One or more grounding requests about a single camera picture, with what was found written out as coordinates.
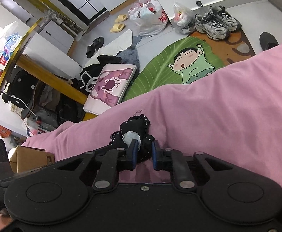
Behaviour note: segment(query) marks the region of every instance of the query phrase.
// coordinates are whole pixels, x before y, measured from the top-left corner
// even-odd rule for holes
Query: cartoon boy
[[[197,44],[197,48],[186,48],[181,50],[174,57],[174,64],[169,64],[175,73],[182,75],[183,84],[190,84],[200,78],[203,78],[215,71],[204,56],[201,44]]]

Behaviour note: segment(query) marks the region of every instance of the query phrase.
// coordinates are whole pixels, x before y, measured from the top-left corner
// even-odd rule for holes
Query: slipper
[[[115,23],[119,23],[119,22],[124,22],[127,19],[127,15],[119,15],[116,19],[115,19]]]
[[[99,50],[99,48],[101,48],[103,44],[104,44],[104,39],[102,36],[100,38],[94,39],[94,46],[96,50]]]
[[[125,27],[125,24],[123,23],[116,23],[114,24],[113,28],[110,29],[110,32],[111,33],[117,33],[117,32],[120,32],[123,28]]]
[[[86,57],[91,58],[95,54],[94,44],[87,46],[86,48]]]
[[[264,32],[260,35],[259,42],[263,51],[278,46],[278,41],[268,32]]]

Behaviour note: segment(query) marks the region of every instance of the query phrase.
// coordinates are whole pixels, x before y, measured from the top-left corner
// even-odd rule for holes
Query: yellow slipper
[[[111,33],[117,33],[120,32],[125,27],[125,24],[123,23],[116,23],[114,24],[113,28],[110,29]]]
[[[124,22],[127,19],[127,15],[119,15],[116,19],[115,19],[115,23],[119,23],[119,22]]]

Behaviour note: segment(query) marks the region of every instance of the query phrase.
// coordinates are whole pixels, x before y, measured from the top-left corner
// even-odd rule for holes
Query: cardboard box
[[[54,154],[43,149],[23,146],[17,146],[12,156],[9,156],[9,160],[14,173],[22,173],[55,162]]]

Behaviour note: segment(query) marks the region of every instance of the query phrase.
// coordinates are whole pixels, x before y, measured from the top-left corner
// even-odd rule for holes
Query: gray fluffy fabric
[[[123,96],[123,99],[125,98],[126,93],[129,91],[130,87],[132,86],[134,80],[140,74],[140,60],[139,60],[139,55],[136,45],[141,41],[141,39],[142,39],[141,36],[132,36],[132,45],[128,49],[119,52],[117,54],[117,57],[122,58],[121,61],[122,64],[132,64],[137,66],[136,72]]]

